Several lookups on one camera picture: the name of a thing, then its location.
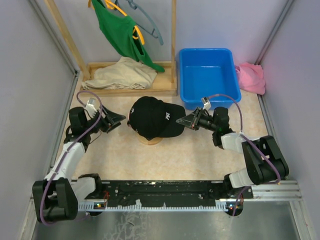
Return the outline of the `wooden hat stand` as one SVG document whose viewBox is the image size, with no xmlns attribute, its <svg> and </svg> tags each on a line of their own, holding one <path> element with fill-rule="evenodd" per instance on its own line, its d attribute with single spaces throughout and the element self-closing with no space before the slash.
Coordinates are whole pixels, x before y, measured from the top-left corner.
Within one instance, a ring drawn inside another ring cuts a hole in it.
<svg viewBox="0 0 320 240">
<path fill-rule="evenodd" d="M 163 138 L 161 138 L 161 137 L 155 137 L 155 138 L 153 138 L 151 140 L 148 140 L 148 139 L 146 139 L 145 137 L 143 137 L 143 136 L 141 136 L 139 134 L 137 134 L 136 136 L 137 136 L 137 139 L 139 140 L 140 143 L 142 143 L 144 145 L 147 145 L 147 146 L 156 145 L 156 144 L 160 143 L 163 140 Z"/>
</svg>

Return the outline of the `blue plastic bin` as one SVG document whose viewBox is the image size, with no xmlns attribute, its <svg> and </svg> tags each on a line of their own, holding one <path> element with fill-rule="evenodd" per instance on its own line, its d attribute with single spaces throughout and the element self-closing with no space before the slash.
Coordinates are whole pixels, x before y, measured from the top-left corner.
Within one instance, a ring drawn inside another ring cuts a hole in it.
<svg viewBox="0 0 320 240">
<path fill-rule="evenodd" d="M 179 95 L 187 110 L 202 107 L 201 98 L 210 97 L 213 110 L 240 102 L 233 54 L 227 48 L 184 48 L 179 52 Z"/>
</svg>

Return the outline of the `black cap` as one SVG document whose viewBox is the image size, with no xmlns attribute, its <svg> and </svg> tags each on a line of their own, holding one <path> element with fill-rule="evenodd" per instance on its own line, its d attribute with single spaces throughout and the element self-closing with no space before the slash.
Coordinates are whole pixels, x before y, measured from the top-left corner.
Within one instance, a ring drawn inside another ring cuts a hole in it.
<svg viewBox="0 0 320 240">
<path fill-rule="evenodd" d="M 152 96 L 140 97 L 131 107 L 131 129 L 151 140 L 180 136 L 185 127 L 176 120 L 186 116 L 183 106 L 164 102 Z"/>
</svg>

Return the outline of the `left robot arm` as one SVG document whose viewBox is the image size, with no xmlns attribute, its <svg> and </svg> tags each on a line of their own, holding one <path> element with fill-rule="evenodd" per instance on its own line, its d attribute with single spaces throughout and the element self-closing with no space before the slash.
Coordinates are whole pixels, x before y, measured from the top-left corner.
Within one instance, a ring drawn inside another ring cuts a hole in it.
<svg viewBox="0 0 320 240">
<path fill-rule="evenodd" d="M 58 160 L 45 178 L 32 186 L 36 217 L 44 225 L 74 220 L 80 202 L 103 195 L 104 186 L 97 173 L 83 174 L 76 183 L 72 183 L 72 176 L 88 150 L 91 135 L 109 133 L 126 118 L 105 106 L 97 110 L 92 104 L 71 108 L 68 116 L 70 125 Z"/>
</svg>

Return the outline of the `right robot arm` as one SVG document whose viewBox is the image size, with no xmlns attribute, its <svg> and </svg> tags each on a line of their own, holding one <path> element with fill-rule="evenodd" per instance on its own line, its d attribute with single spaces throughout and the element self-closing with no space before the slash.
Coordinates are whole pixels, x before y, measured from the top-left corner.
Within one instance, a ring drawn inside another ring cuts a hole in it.
<svg viewBox="0 0 320 240">
<path fill-rule="evenodd" d="M 197 107 L 176 120 L 177 124 L 194 131 L 200 128 L 211 131 L 214 146 L 243 155 L 245 168 L 224 176 L 223 192 L 227 197 L 235 198 L 245 187 L 278 183 L 289 175 L 289 166 L 273 136 L 250 139 L 233 131 L 229 120 L 229 110 L 225 107 L 215 108 L 212 115 Z"/>
</svg>

